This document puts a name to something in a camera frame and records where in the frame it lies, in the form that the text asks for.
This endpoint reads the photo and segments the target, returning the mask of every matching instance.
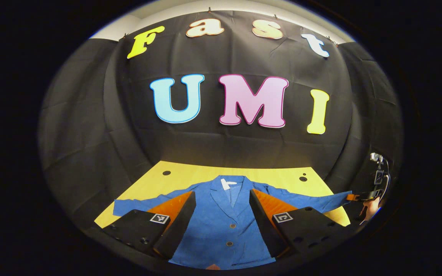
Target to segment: white wall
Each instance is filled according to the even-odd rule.
[[[117,20],[91,38],[118,40],[124,36],[124,33],[132,33],[175,16],[207,11],[209,7],[211,7],[211,10],[247,11],[268,16],[276,14],[279,19],[308,28],[321,35],[329,36],[330,39],[338,44],[354,41],[347,33],[326,19],[284,0],[258,0],[257,2],[247,0],[201,0],[196,2],[189,0],[177,0],[174,2],[172,0],[160,0],[131,11],[128,16],[136,17],[138,21],[130,20],[126,23],[125,21]]]
[[[113,21],[105,28],[97,31],[91,38],[105,38],[118,41],[124,37],[124,33],[132,33],[137,31],[136,26],[140,24],[141,18],[133,15],[124,15]]]

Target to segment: white tag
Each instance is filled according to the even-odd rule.
[[[223,189],[229,190],[229,185],[235,185],[236,182],[227,182],[224,178],[221,178],[221,184],[223,184]]]

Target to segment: jacket sleeve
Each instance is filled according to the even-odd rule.
[[[293,194],[291,192],[288,192],[288,190],[286,189],[279,189],[268,184],[261,185],[262,186],[258,190],[265,192],[286,203],[289,203],[296,208],[300,209],[305,207],[312,207],[321,213],[326,213],[349,203],[346,197],[348,194],[352,193],[352,191],[347,191],[327,196],[308,196],[302,194]]]
[[[140,210],[140,211],[148,211],[149,209],[158,206],[166,201],[169,201],[170,199],[173,199],[174,197],[177,197],[181,194],[184,194],[186,192],[190,192],[192,190],[195,190],[196,187],[198,187],[199,184],[194,184],[191,187],[188,187],[184,190],[176,190],[169,194],[160,194],[158,197],[155,197],[154,199],[144,199],[144,200],[137,200],[137,199],[125,199],[120,200],[116,199],[114,200],[114,212],[113,215],[119,215],[123,216],[130,212],[131,210]]]

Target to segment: black backdrop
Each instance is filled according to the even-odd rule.
[[[400,87],[416,92],[422,124],[406,121],[406,153],[412,155],[400,179],[415,189],[396,189],[412,197],[400,205],[390,199],[389,204],[400,208],[383,227],[379,225],[393,211],[377,215],[368,234],[377,232],[366,243],[358,239],[355,248],[328,256],[332,259],[345,252],[340,262],[315,262],[305,270],[341,273],[342,264],[367,270],[376,269],[378,263],[395,273],[414,269],[418,274],[442,274],[442,196],[438,196],[442,194],[442,71],[437,70],[442,68],[442,41],[431,39],[442,37],[442,7],[321,3],[375,34],[370,44],[373,56],[385,68],[400,68],[390,70],[394,80],[410,80],[410,86],[399,82]],[[86,239],[63,215],[43,182],[35,139],[43,91],[56,68],[86,37],[133,3],[15,5],[0,6],[0,274],[141,273],[140,268]],[[324,11],[319,5],[312,7]],[[26,16],[17,16],[15,11]],[[56,26],[66,31],[56,31]],[[368,36],[362,38],[370,43]],[[8,41],[13,42],[11,51],[3,44]],[[49,55],[50,49],[59,51]],[[405,118],[413,115],[413,108],[404,110]],[[6,149],[5,145],[17,147]],[[423,145],[427,146],[427,154],[420,155],[424,160],[412,150],[423,152]],[[383,272],[378,269],[374,274]]]
[[[224,32],[189,38],[189,24],[200,19],[221,21]],[[284,37],[267,39],[251,33],[254,20],[275,20]],[[148,50],[127,60],[133,38],[151,28],[165,26]],[[309,33],[326,42],[326,59],[314,53],[306,39]],[[213,11],[182,15],[147,26],[126,36],[117,72],[119,94],[132,119],[136,137],[151,164],[173,161],[230,168],[300,168],[312,166],[326,178],[345,143],[351,122],[351,84],[345,61],[337,47],[324,36],[287,21],[241,11]],[[171,77],[172,106],[186,107],[186,92],[180,79],[203,74],[200,112],[183,124],[168,124],[155,116],[152,81]],[[253,93],[270,76],[289,81],[284,91],[282,128],[266,128],[244,120],[236,126],[219,123],[224,113],[224,86],[218,79],[240,74]],[[312,120],[312,89],[329,94],[325,116],[326,132],[309,134]]]

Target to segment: pink letter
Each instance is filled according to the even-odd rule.
[[[255,95],[242,75],[223,75],[219,78],[219,82],[224,85],[226,95],[224,115],[219,118],[221,124],[238,125],[242,121],[236,115],[237,104],[249,125],[253,123],[262,107],[264,113],[258,119],[258,124],[268,128],[281,128],[286,124],[282,118],[284,89],[289,86],[286,79],[267,77]]]

